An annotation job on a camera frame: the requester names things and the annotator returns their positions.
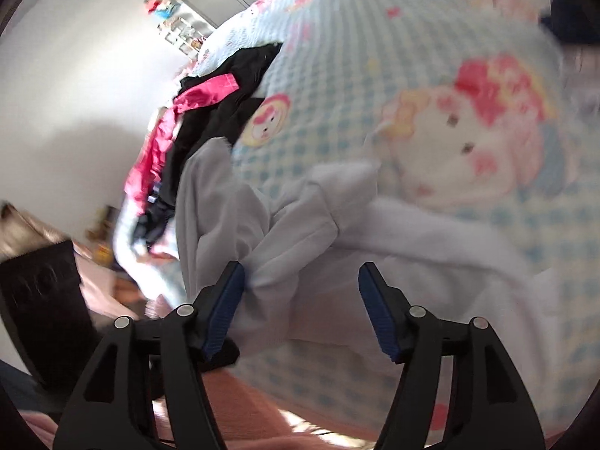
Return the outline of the light grey navy-trimmed t-shirt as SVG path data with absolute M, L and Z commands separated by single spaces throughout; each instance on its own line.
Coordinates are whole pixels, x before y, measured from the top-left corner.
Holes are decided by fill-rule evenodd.
M 380 196 L 377 170 L 371 160 L 325 163 L 270 198 L 235 174 L 226 140 L 210 139 L 187 161 L 176 203 L 187 295 L 237 261 L 246 291 L 231 335 L 242 354 L 302 340 L 347 348 L 390 375 L 358 288 L 360 267 L 372 262 L 438 317 L 486 318 L 527 383 L 554 373 L 557 275 L 535 273 L 491 226 Z

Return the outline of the pink garment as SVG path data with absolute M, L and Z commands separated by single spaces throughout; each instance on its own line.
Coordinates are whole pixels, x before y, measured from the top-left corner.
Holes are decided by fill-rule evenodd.
M 232 73 L 210 77 L 183 90 L 174 97 L 171 106 L 160 114 L 153 129 L 147 133 L 124 185 L 124 192 L 135 205 L 137 215 L 141 215 L 146 209 L 150 190 L 160 180 L 167 151 L 174 142 L 175 130 L 184 113 L 216 105 L 238 89 L 239 85 Z

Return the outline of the black garment pile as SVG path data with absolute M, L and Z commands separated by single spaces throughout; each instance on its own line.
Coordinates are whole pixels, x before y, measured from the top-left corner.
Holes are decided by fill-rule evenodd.
M 243 48 L 228 57 L 217 69 L 202 76 L 185 77 L 180 90 L 189 89 L 217 75 L 232 73 L 238 83 L 233 91 L 216 105 L 185 112 L 175 130 L 176 137 L 167 151 L 166 163 L 159 182 L 153 185 L 144 212 L 138 216 L 130 243 L 142 242 L 150 249 L 163 236 L 175 214 L 179 183 L 187 159 L 212 138 L 224 138 L 235 144 L 250 117 L 263 104 L 254 95 L 270 64 L 280 53 L 280 43 Z

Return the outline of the white shelf with trinkets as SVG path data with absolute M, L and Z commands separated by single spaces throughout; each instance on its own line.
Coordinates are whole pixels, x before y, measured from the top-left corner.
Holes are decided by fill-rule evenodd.
M 207 35 L 187 19 L 173 15 L 157 25 L 160 37 L 190 59 L 200 54 Z

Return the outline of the blue checkered cartoon blanket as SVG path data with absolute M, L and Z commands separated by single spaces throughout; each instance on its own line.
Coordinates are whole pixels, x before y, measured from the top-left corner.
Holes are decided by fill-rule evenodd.
M 195 72 L 282 45 L 230 145 L 235 174 L 262 194 L 318 165 L 372 161 L 380 196 L 488 225 L 535 273 L 557 275 L 559 366 L 523 379 L 553 435 L 599 378 L 599 126 L 570 103 L 563 53 L 538 21 L 549 3 L 258 0 L 208 38 Z M 288 340 L 242 354 L 237 371 L 306 419 L 372 438 L 393 366 Z

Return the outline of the red blue plush toy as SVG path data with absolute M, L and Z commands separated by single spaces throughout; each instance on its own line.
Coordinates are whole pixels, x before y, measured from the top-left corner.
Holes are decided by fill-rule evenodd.
M 162 20 L 172 17 L 180 7 L 177 0 L 144 0 L 143 5 L 148 14 Z

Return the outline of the navy folded garment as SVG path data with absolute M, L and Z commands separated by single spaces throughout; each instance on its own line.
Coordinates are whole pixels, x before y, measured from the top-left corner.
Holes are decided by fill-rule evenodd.
M 577 0 L 551 0 L 539 23 L 563 46 L 599 46 L 599 31 Z

